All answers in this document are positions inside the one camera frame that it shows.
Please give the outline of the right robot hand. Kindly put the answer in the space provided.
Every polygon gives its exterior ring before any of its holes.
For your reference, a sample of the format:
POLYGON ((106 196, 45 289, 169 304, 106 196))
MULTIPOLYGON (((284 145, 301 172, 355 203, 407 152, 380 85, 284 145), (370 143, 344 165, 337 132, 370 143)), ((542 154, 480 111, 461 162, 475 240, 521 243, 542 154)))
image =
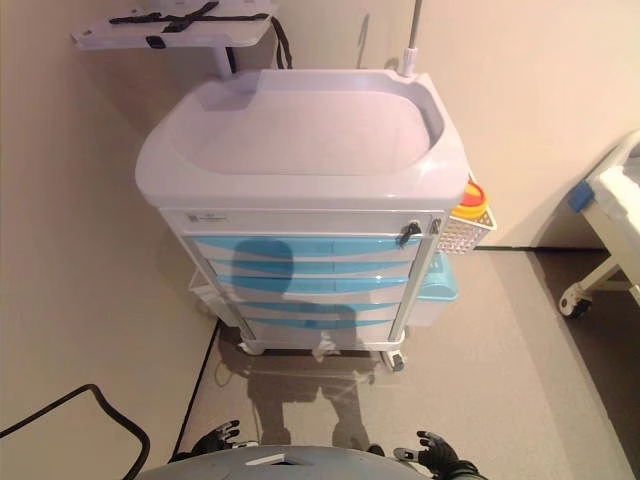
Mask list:
POLYGON ((421 449, 397 447, 393 450, 396 459, 425 467, 433 479, 482 479, 478 468, 461 459, 443 437, 430 431, 417 431, 416 435, 421 449))

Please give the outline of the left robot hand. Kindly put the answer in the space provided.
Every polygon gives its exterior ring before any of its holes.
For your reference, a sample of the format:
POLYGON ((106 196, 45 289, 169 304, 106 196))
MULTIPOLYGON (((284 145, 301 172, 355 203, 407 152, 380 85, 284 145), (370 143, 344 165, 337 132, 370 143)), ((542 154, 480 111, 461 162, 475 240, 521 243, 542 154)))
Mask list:
POLYGON ((259 445, 256 440, 237 440, 239 434, 239 420, 231 420, 225 422, 201 437, 195 443, 195 445, 191 449, 191 452, 195 455, 203 455, 223 450, 257 447, 259 445))

